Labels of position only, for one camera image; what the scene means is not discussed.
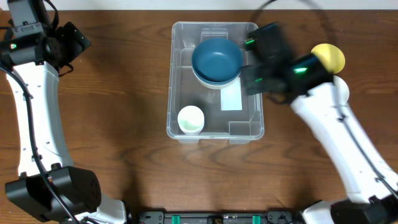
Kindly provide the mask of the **dark blue bowl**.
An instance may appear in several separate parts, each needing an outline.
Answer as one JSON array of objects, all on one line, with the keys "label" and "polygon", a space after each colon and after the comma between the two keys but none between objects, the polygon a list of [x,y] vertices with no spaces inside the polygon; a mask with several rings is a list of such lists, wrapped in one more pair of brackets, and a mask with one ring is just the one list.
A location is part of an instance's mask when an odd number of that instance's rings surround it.
[{"label": "dark blue bowl", "polygon": [[192,70],[202,85],[215,90],[232,84],[241,73],[239,67],[206,67],[203,73],[193,66]]},{"label": "dark blue bowl", "polygon": [[207,39],[192,54],[192,66],[201,72],[206,67],[241,67],[244,55],[237,44],[223,38]]}]

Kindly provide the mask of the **dark blue bowl front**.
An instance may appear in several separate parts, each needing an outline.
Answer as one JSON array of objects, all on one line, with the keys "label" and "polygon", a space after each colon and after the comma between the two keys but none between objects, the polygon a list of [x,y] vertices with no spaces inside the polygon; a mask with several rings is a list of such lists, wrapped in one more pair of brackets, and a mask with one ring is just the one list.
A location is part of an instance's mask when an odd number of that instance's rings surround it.
[{"label": "dark blue bowl front", "polygon": [[203,73],[193,66],[192,70],[202,85],[215,90],[232,84],[241,73],[239,67],[206,67]]}]

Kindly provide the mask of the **beige bowl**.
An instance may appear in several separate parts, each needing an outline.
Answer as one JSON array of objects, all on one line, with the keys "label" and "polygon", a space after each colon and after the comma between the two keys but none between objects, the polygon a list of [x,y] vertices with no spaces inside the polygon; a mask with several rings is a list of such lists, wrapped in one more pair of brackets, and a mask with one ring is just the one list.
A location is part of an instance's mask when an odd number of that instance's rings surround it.
[{"label": "beige bowl", "polygon": [[230,80],[229,82],[226,83],[211,83],[211,82],[207,82],[206,80],[202,79],[197,73],[195,73],[195,77],[197,78],[197,80],[205,87],[212,89],[212,90],[221,90],[223,88],[226,88],[228,86],[231,86],[234,82],[238,81],[240,79],[239,76],[235,77],[233,80]]}]

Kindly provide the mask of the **cream cup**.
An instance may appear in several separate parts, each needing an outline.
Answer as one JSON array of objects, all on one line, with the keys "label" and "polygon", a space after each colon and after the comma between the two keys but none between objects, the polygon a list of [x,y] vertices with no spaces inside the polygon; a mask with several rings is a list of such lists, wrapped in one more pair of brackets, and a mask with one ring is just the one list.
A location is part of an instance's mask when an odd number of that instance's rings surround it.
[{"label": "cream cup", "polygon": [[205,116],[197,106],[182,108],[177,116],[178,126],[185,134],[199,134],[205,125]]}]

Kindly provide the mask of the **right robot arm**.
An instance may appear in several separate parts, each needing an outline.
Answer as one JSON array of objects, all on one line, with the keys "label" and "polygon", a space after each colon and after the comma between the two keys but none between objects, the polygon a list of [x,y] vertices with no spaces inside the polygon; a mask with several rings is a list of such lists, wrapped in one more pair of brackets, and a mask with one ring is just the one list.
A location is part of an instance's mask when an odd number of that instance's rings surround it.
[{"label": "right robot arm", "polygon": [[256,57],[241,69],[248,95],[281,95],[312,130],[336,167],[344,200],[317,202],[300,212],[302,223],[394,223],[397,174],[385,162],[342,97],[337,73],[345,58],[320,44],[296,58],[276,23],[251,31],[244,43]]}]

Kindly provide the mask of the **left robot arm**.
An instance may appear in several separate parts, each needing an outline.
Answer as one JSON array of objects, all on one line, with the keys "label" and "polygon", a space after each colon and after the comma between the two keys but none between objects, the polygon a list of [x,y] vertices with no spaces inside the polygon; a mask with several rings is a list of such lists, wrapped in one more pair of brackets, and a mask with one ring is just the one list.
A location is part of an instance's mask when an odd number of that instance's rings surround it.
[{"label": "left robot arm", "polygon": [[90,46],[71,23],[49,18],[50,1],[8,2],[11,25],[1,42],[1,70],[11,86],[20,136],[18,179],[7,198],[40,222],[127,223],[125,204],[101,192],[94,172],[77,168],[58,104],[60,70]]}]

